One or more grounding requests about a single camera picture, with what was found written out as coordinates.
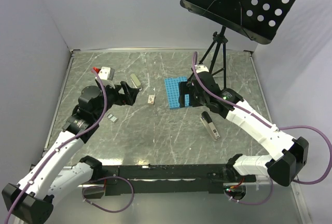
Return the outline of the black beige stapler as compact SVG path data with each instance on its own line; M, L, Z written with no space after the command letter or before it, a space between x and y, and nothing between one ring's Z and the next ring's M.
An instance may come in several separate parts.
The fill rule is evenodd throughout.
M203 111L200 117L201 122L205 126L210 136L216 141L220 138L220 134L215 127L213 120L207 111Z

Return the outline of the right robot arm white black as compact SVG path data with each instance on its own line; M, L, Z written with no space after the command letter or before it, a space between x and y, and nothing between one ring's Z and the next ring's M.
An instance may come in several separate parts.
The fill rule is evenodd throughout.
M226 169L231 181L246 175L268 176L287 187L307 162L309 143L303 137L294 138L263 118L248 102L230 88L220 89L209 72L199 72L192 81L179 83L179 104L185 96L192 107L205 106L211 112L232 122L249 134L268 152L265 156L236 155Z

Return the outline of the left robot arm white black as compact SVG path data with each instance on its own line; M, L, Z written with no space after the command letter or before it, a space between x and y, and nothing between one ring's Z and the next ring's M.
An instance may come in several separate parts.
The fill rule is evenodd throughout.
M97 83L83 88L53 146L23 179L3 188L8 213L25 223L45 223L63 196L82 183L98 183L103 176L102 162L90 156L83 157L62 177L58 174L99 128L105 113L113 105L132 106L138 93L139 89L124 81L113 87Z

